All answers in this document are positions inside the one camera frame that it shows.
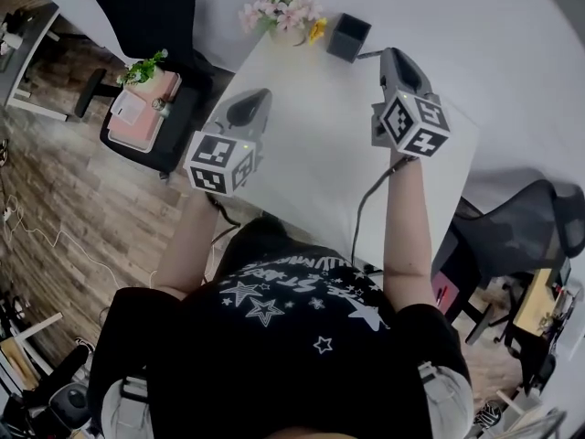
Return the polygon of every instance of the black box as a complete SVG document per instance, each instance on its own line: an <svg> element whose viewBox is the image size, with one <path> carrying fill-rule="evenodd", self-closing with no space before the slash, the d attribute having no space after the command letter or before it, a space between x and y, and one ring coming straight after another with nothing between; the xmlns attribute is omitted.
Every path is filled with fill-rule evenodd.
<svg viewBox="0 0 585 439"><path fill-rule="evenodd" d="M329 40L327 52L354 63L371 27L369 23L343 13Z"/></svg>

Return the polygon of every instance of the wooden floor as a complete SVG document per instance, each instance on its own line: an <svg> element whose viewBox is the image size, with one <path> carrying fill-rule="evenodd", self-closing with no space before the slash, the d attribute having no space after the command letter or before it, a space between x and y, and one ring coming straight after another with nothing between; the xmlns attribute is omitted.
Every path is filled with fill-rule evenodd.
<svg viewBox="0 0 585 439"><path fill-rule="evenodd" d="M109 80L115 80L123 70L119 60L90 42L49 41L40 54L27 74L29 82L21 88L34 93L33 102L63 112L72 112L84 81L94 69L106 68ZM230 76L218 73L215 101ZM194 122L204 122L215 101ZM28 229L40 228L51 240L63 230L92 259L110 266L120 286L148 285L191 188L180 169L166 185L152 170L103 146L99 131L107 109L105 103L94 102L83 119L72 116L61 123L0 108L0 139L8 137L11 142L10 160L0 169L0 177L5 196L18 198ZM241 202L230 208L230 214L242 221L258 213ZM15 226L14 217L9 223ZM219 227L227 225L221 221ZM226 242L216 252L216 264ZM62 321L36 336L53 363L71 350L74 337L97 340L100 318L117 289L110 273L89 262L67 237L61 236L53 250L39 234L28 235L22 228L14 232L11 243L0 246L0 289L8 288L30 303L32 321L63 313ZM497 302L499 297L477 296L473 303L478 308L486 301ZM462 316L455 326L463 343L473 323ZM493 398L497 389L513 389L521 380L519 363L502 345L493 344L495 335L495 330L488 330L472 347L463 343L476 408Z"/></svg>

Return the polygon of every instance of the black office chair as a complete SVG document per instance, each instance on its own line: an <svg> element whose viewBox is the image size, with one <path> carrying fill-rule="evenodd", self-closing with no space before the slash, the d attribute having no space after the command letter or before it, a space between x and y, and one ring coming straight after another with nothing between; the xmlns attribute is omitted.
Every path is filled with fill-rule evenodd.
<svg viewBox="0 0 585 439"><path fill-rule="evenodd" d="M486 287L497 276L514 275L520 278L521 284L528 285L531 277L526 273L539 268L558 269L567 258L579 255L585 247L585 198L576 186L571 195L559 197L550 182L538 180L483 216L473 219L455 216L450 231L461 244L458 252L466 255L450 259L448 272L457 272L453 267L462 262L475 266L476 270L475 279L469 280L462 291L460 288L461 297L447 312L448 318L453 319L456 311L463 310L476 323L465 340L470 345L487 327L508 322L505 337L522 297L516 298L508 288L511 312L494 323L491 305L481 313L467 299L476 287Z"/></svg>
<svg viewBox="0 0 585 439"><path fill-rule="evenodd" d="M195 0L96 1L110 20L126 56L149 59L156 51L165 48L168 57L161 68L181 75L181 89L171 111L173 118L164 121L149 153L142 153L108 138L109 112L100 134L101 141L111 150L160 171L161 177L165 178L176 168L193 131L193 124L182 122L183 118L190 118L195 109L204 105L213 86L213 67L193 49ZM75 108L78 117L83 117L94 96L115 97L120 93L119 87L101 83L104 75L105 70L96 70L90 77Z"/></svg>

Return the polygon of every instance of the white table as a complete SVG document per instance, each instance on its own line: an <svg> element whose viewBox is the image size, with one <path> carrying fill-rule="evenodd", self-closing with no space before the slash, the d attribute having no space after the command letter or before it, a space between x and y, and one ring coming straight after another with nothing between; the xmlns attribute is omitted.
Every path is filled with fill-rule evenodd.
<svg viewBox="0 0 585 439"><path fill-rule="evenodd" d="M219 100L258 88L273 94L264 159L236 195L348 257L359 201L388 169L388 149L370 143L371 104L384 101L378 78L379 58L349 64L327 54L323 43L286 48L265 36ZM449 103L443 105L452 138L423 162L433 256L462 194L479 134ZM378 268L387 198L387 185L370 197L356 246L356 257Z"/></svg>
<svg viewBox="0 0 585 439"><path fill-rule="evenodd" d="M25 25L22 45L12 54L5 71L0 72L0 103L65 122L67 115L26 101L30 98L30 92L18 89L28 64L43 37L59 40L59 37L50 31L51 26L59 16L59 8L55 4L43 5L29 13L34 16L34 19Z"/></svg>

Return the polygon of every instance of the black t-shirt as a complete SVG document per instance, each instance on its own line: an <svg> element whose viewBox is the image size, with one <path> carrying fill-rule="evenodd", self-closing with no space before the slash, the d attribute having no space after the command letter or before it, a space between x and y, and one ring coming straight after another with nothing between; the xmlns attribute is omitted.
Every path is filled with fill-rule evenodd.
<svg viewBox="0 0 585 439"><path fill-rule="evenodd" d="M436 308L396 315L346 260L307 247L182 302L119 291L92 363L90 407L98 419L110 386L146 365L155 437L261 439L294 426L431 437L418 371L426 361L469 380L459 338Z"/></svg>

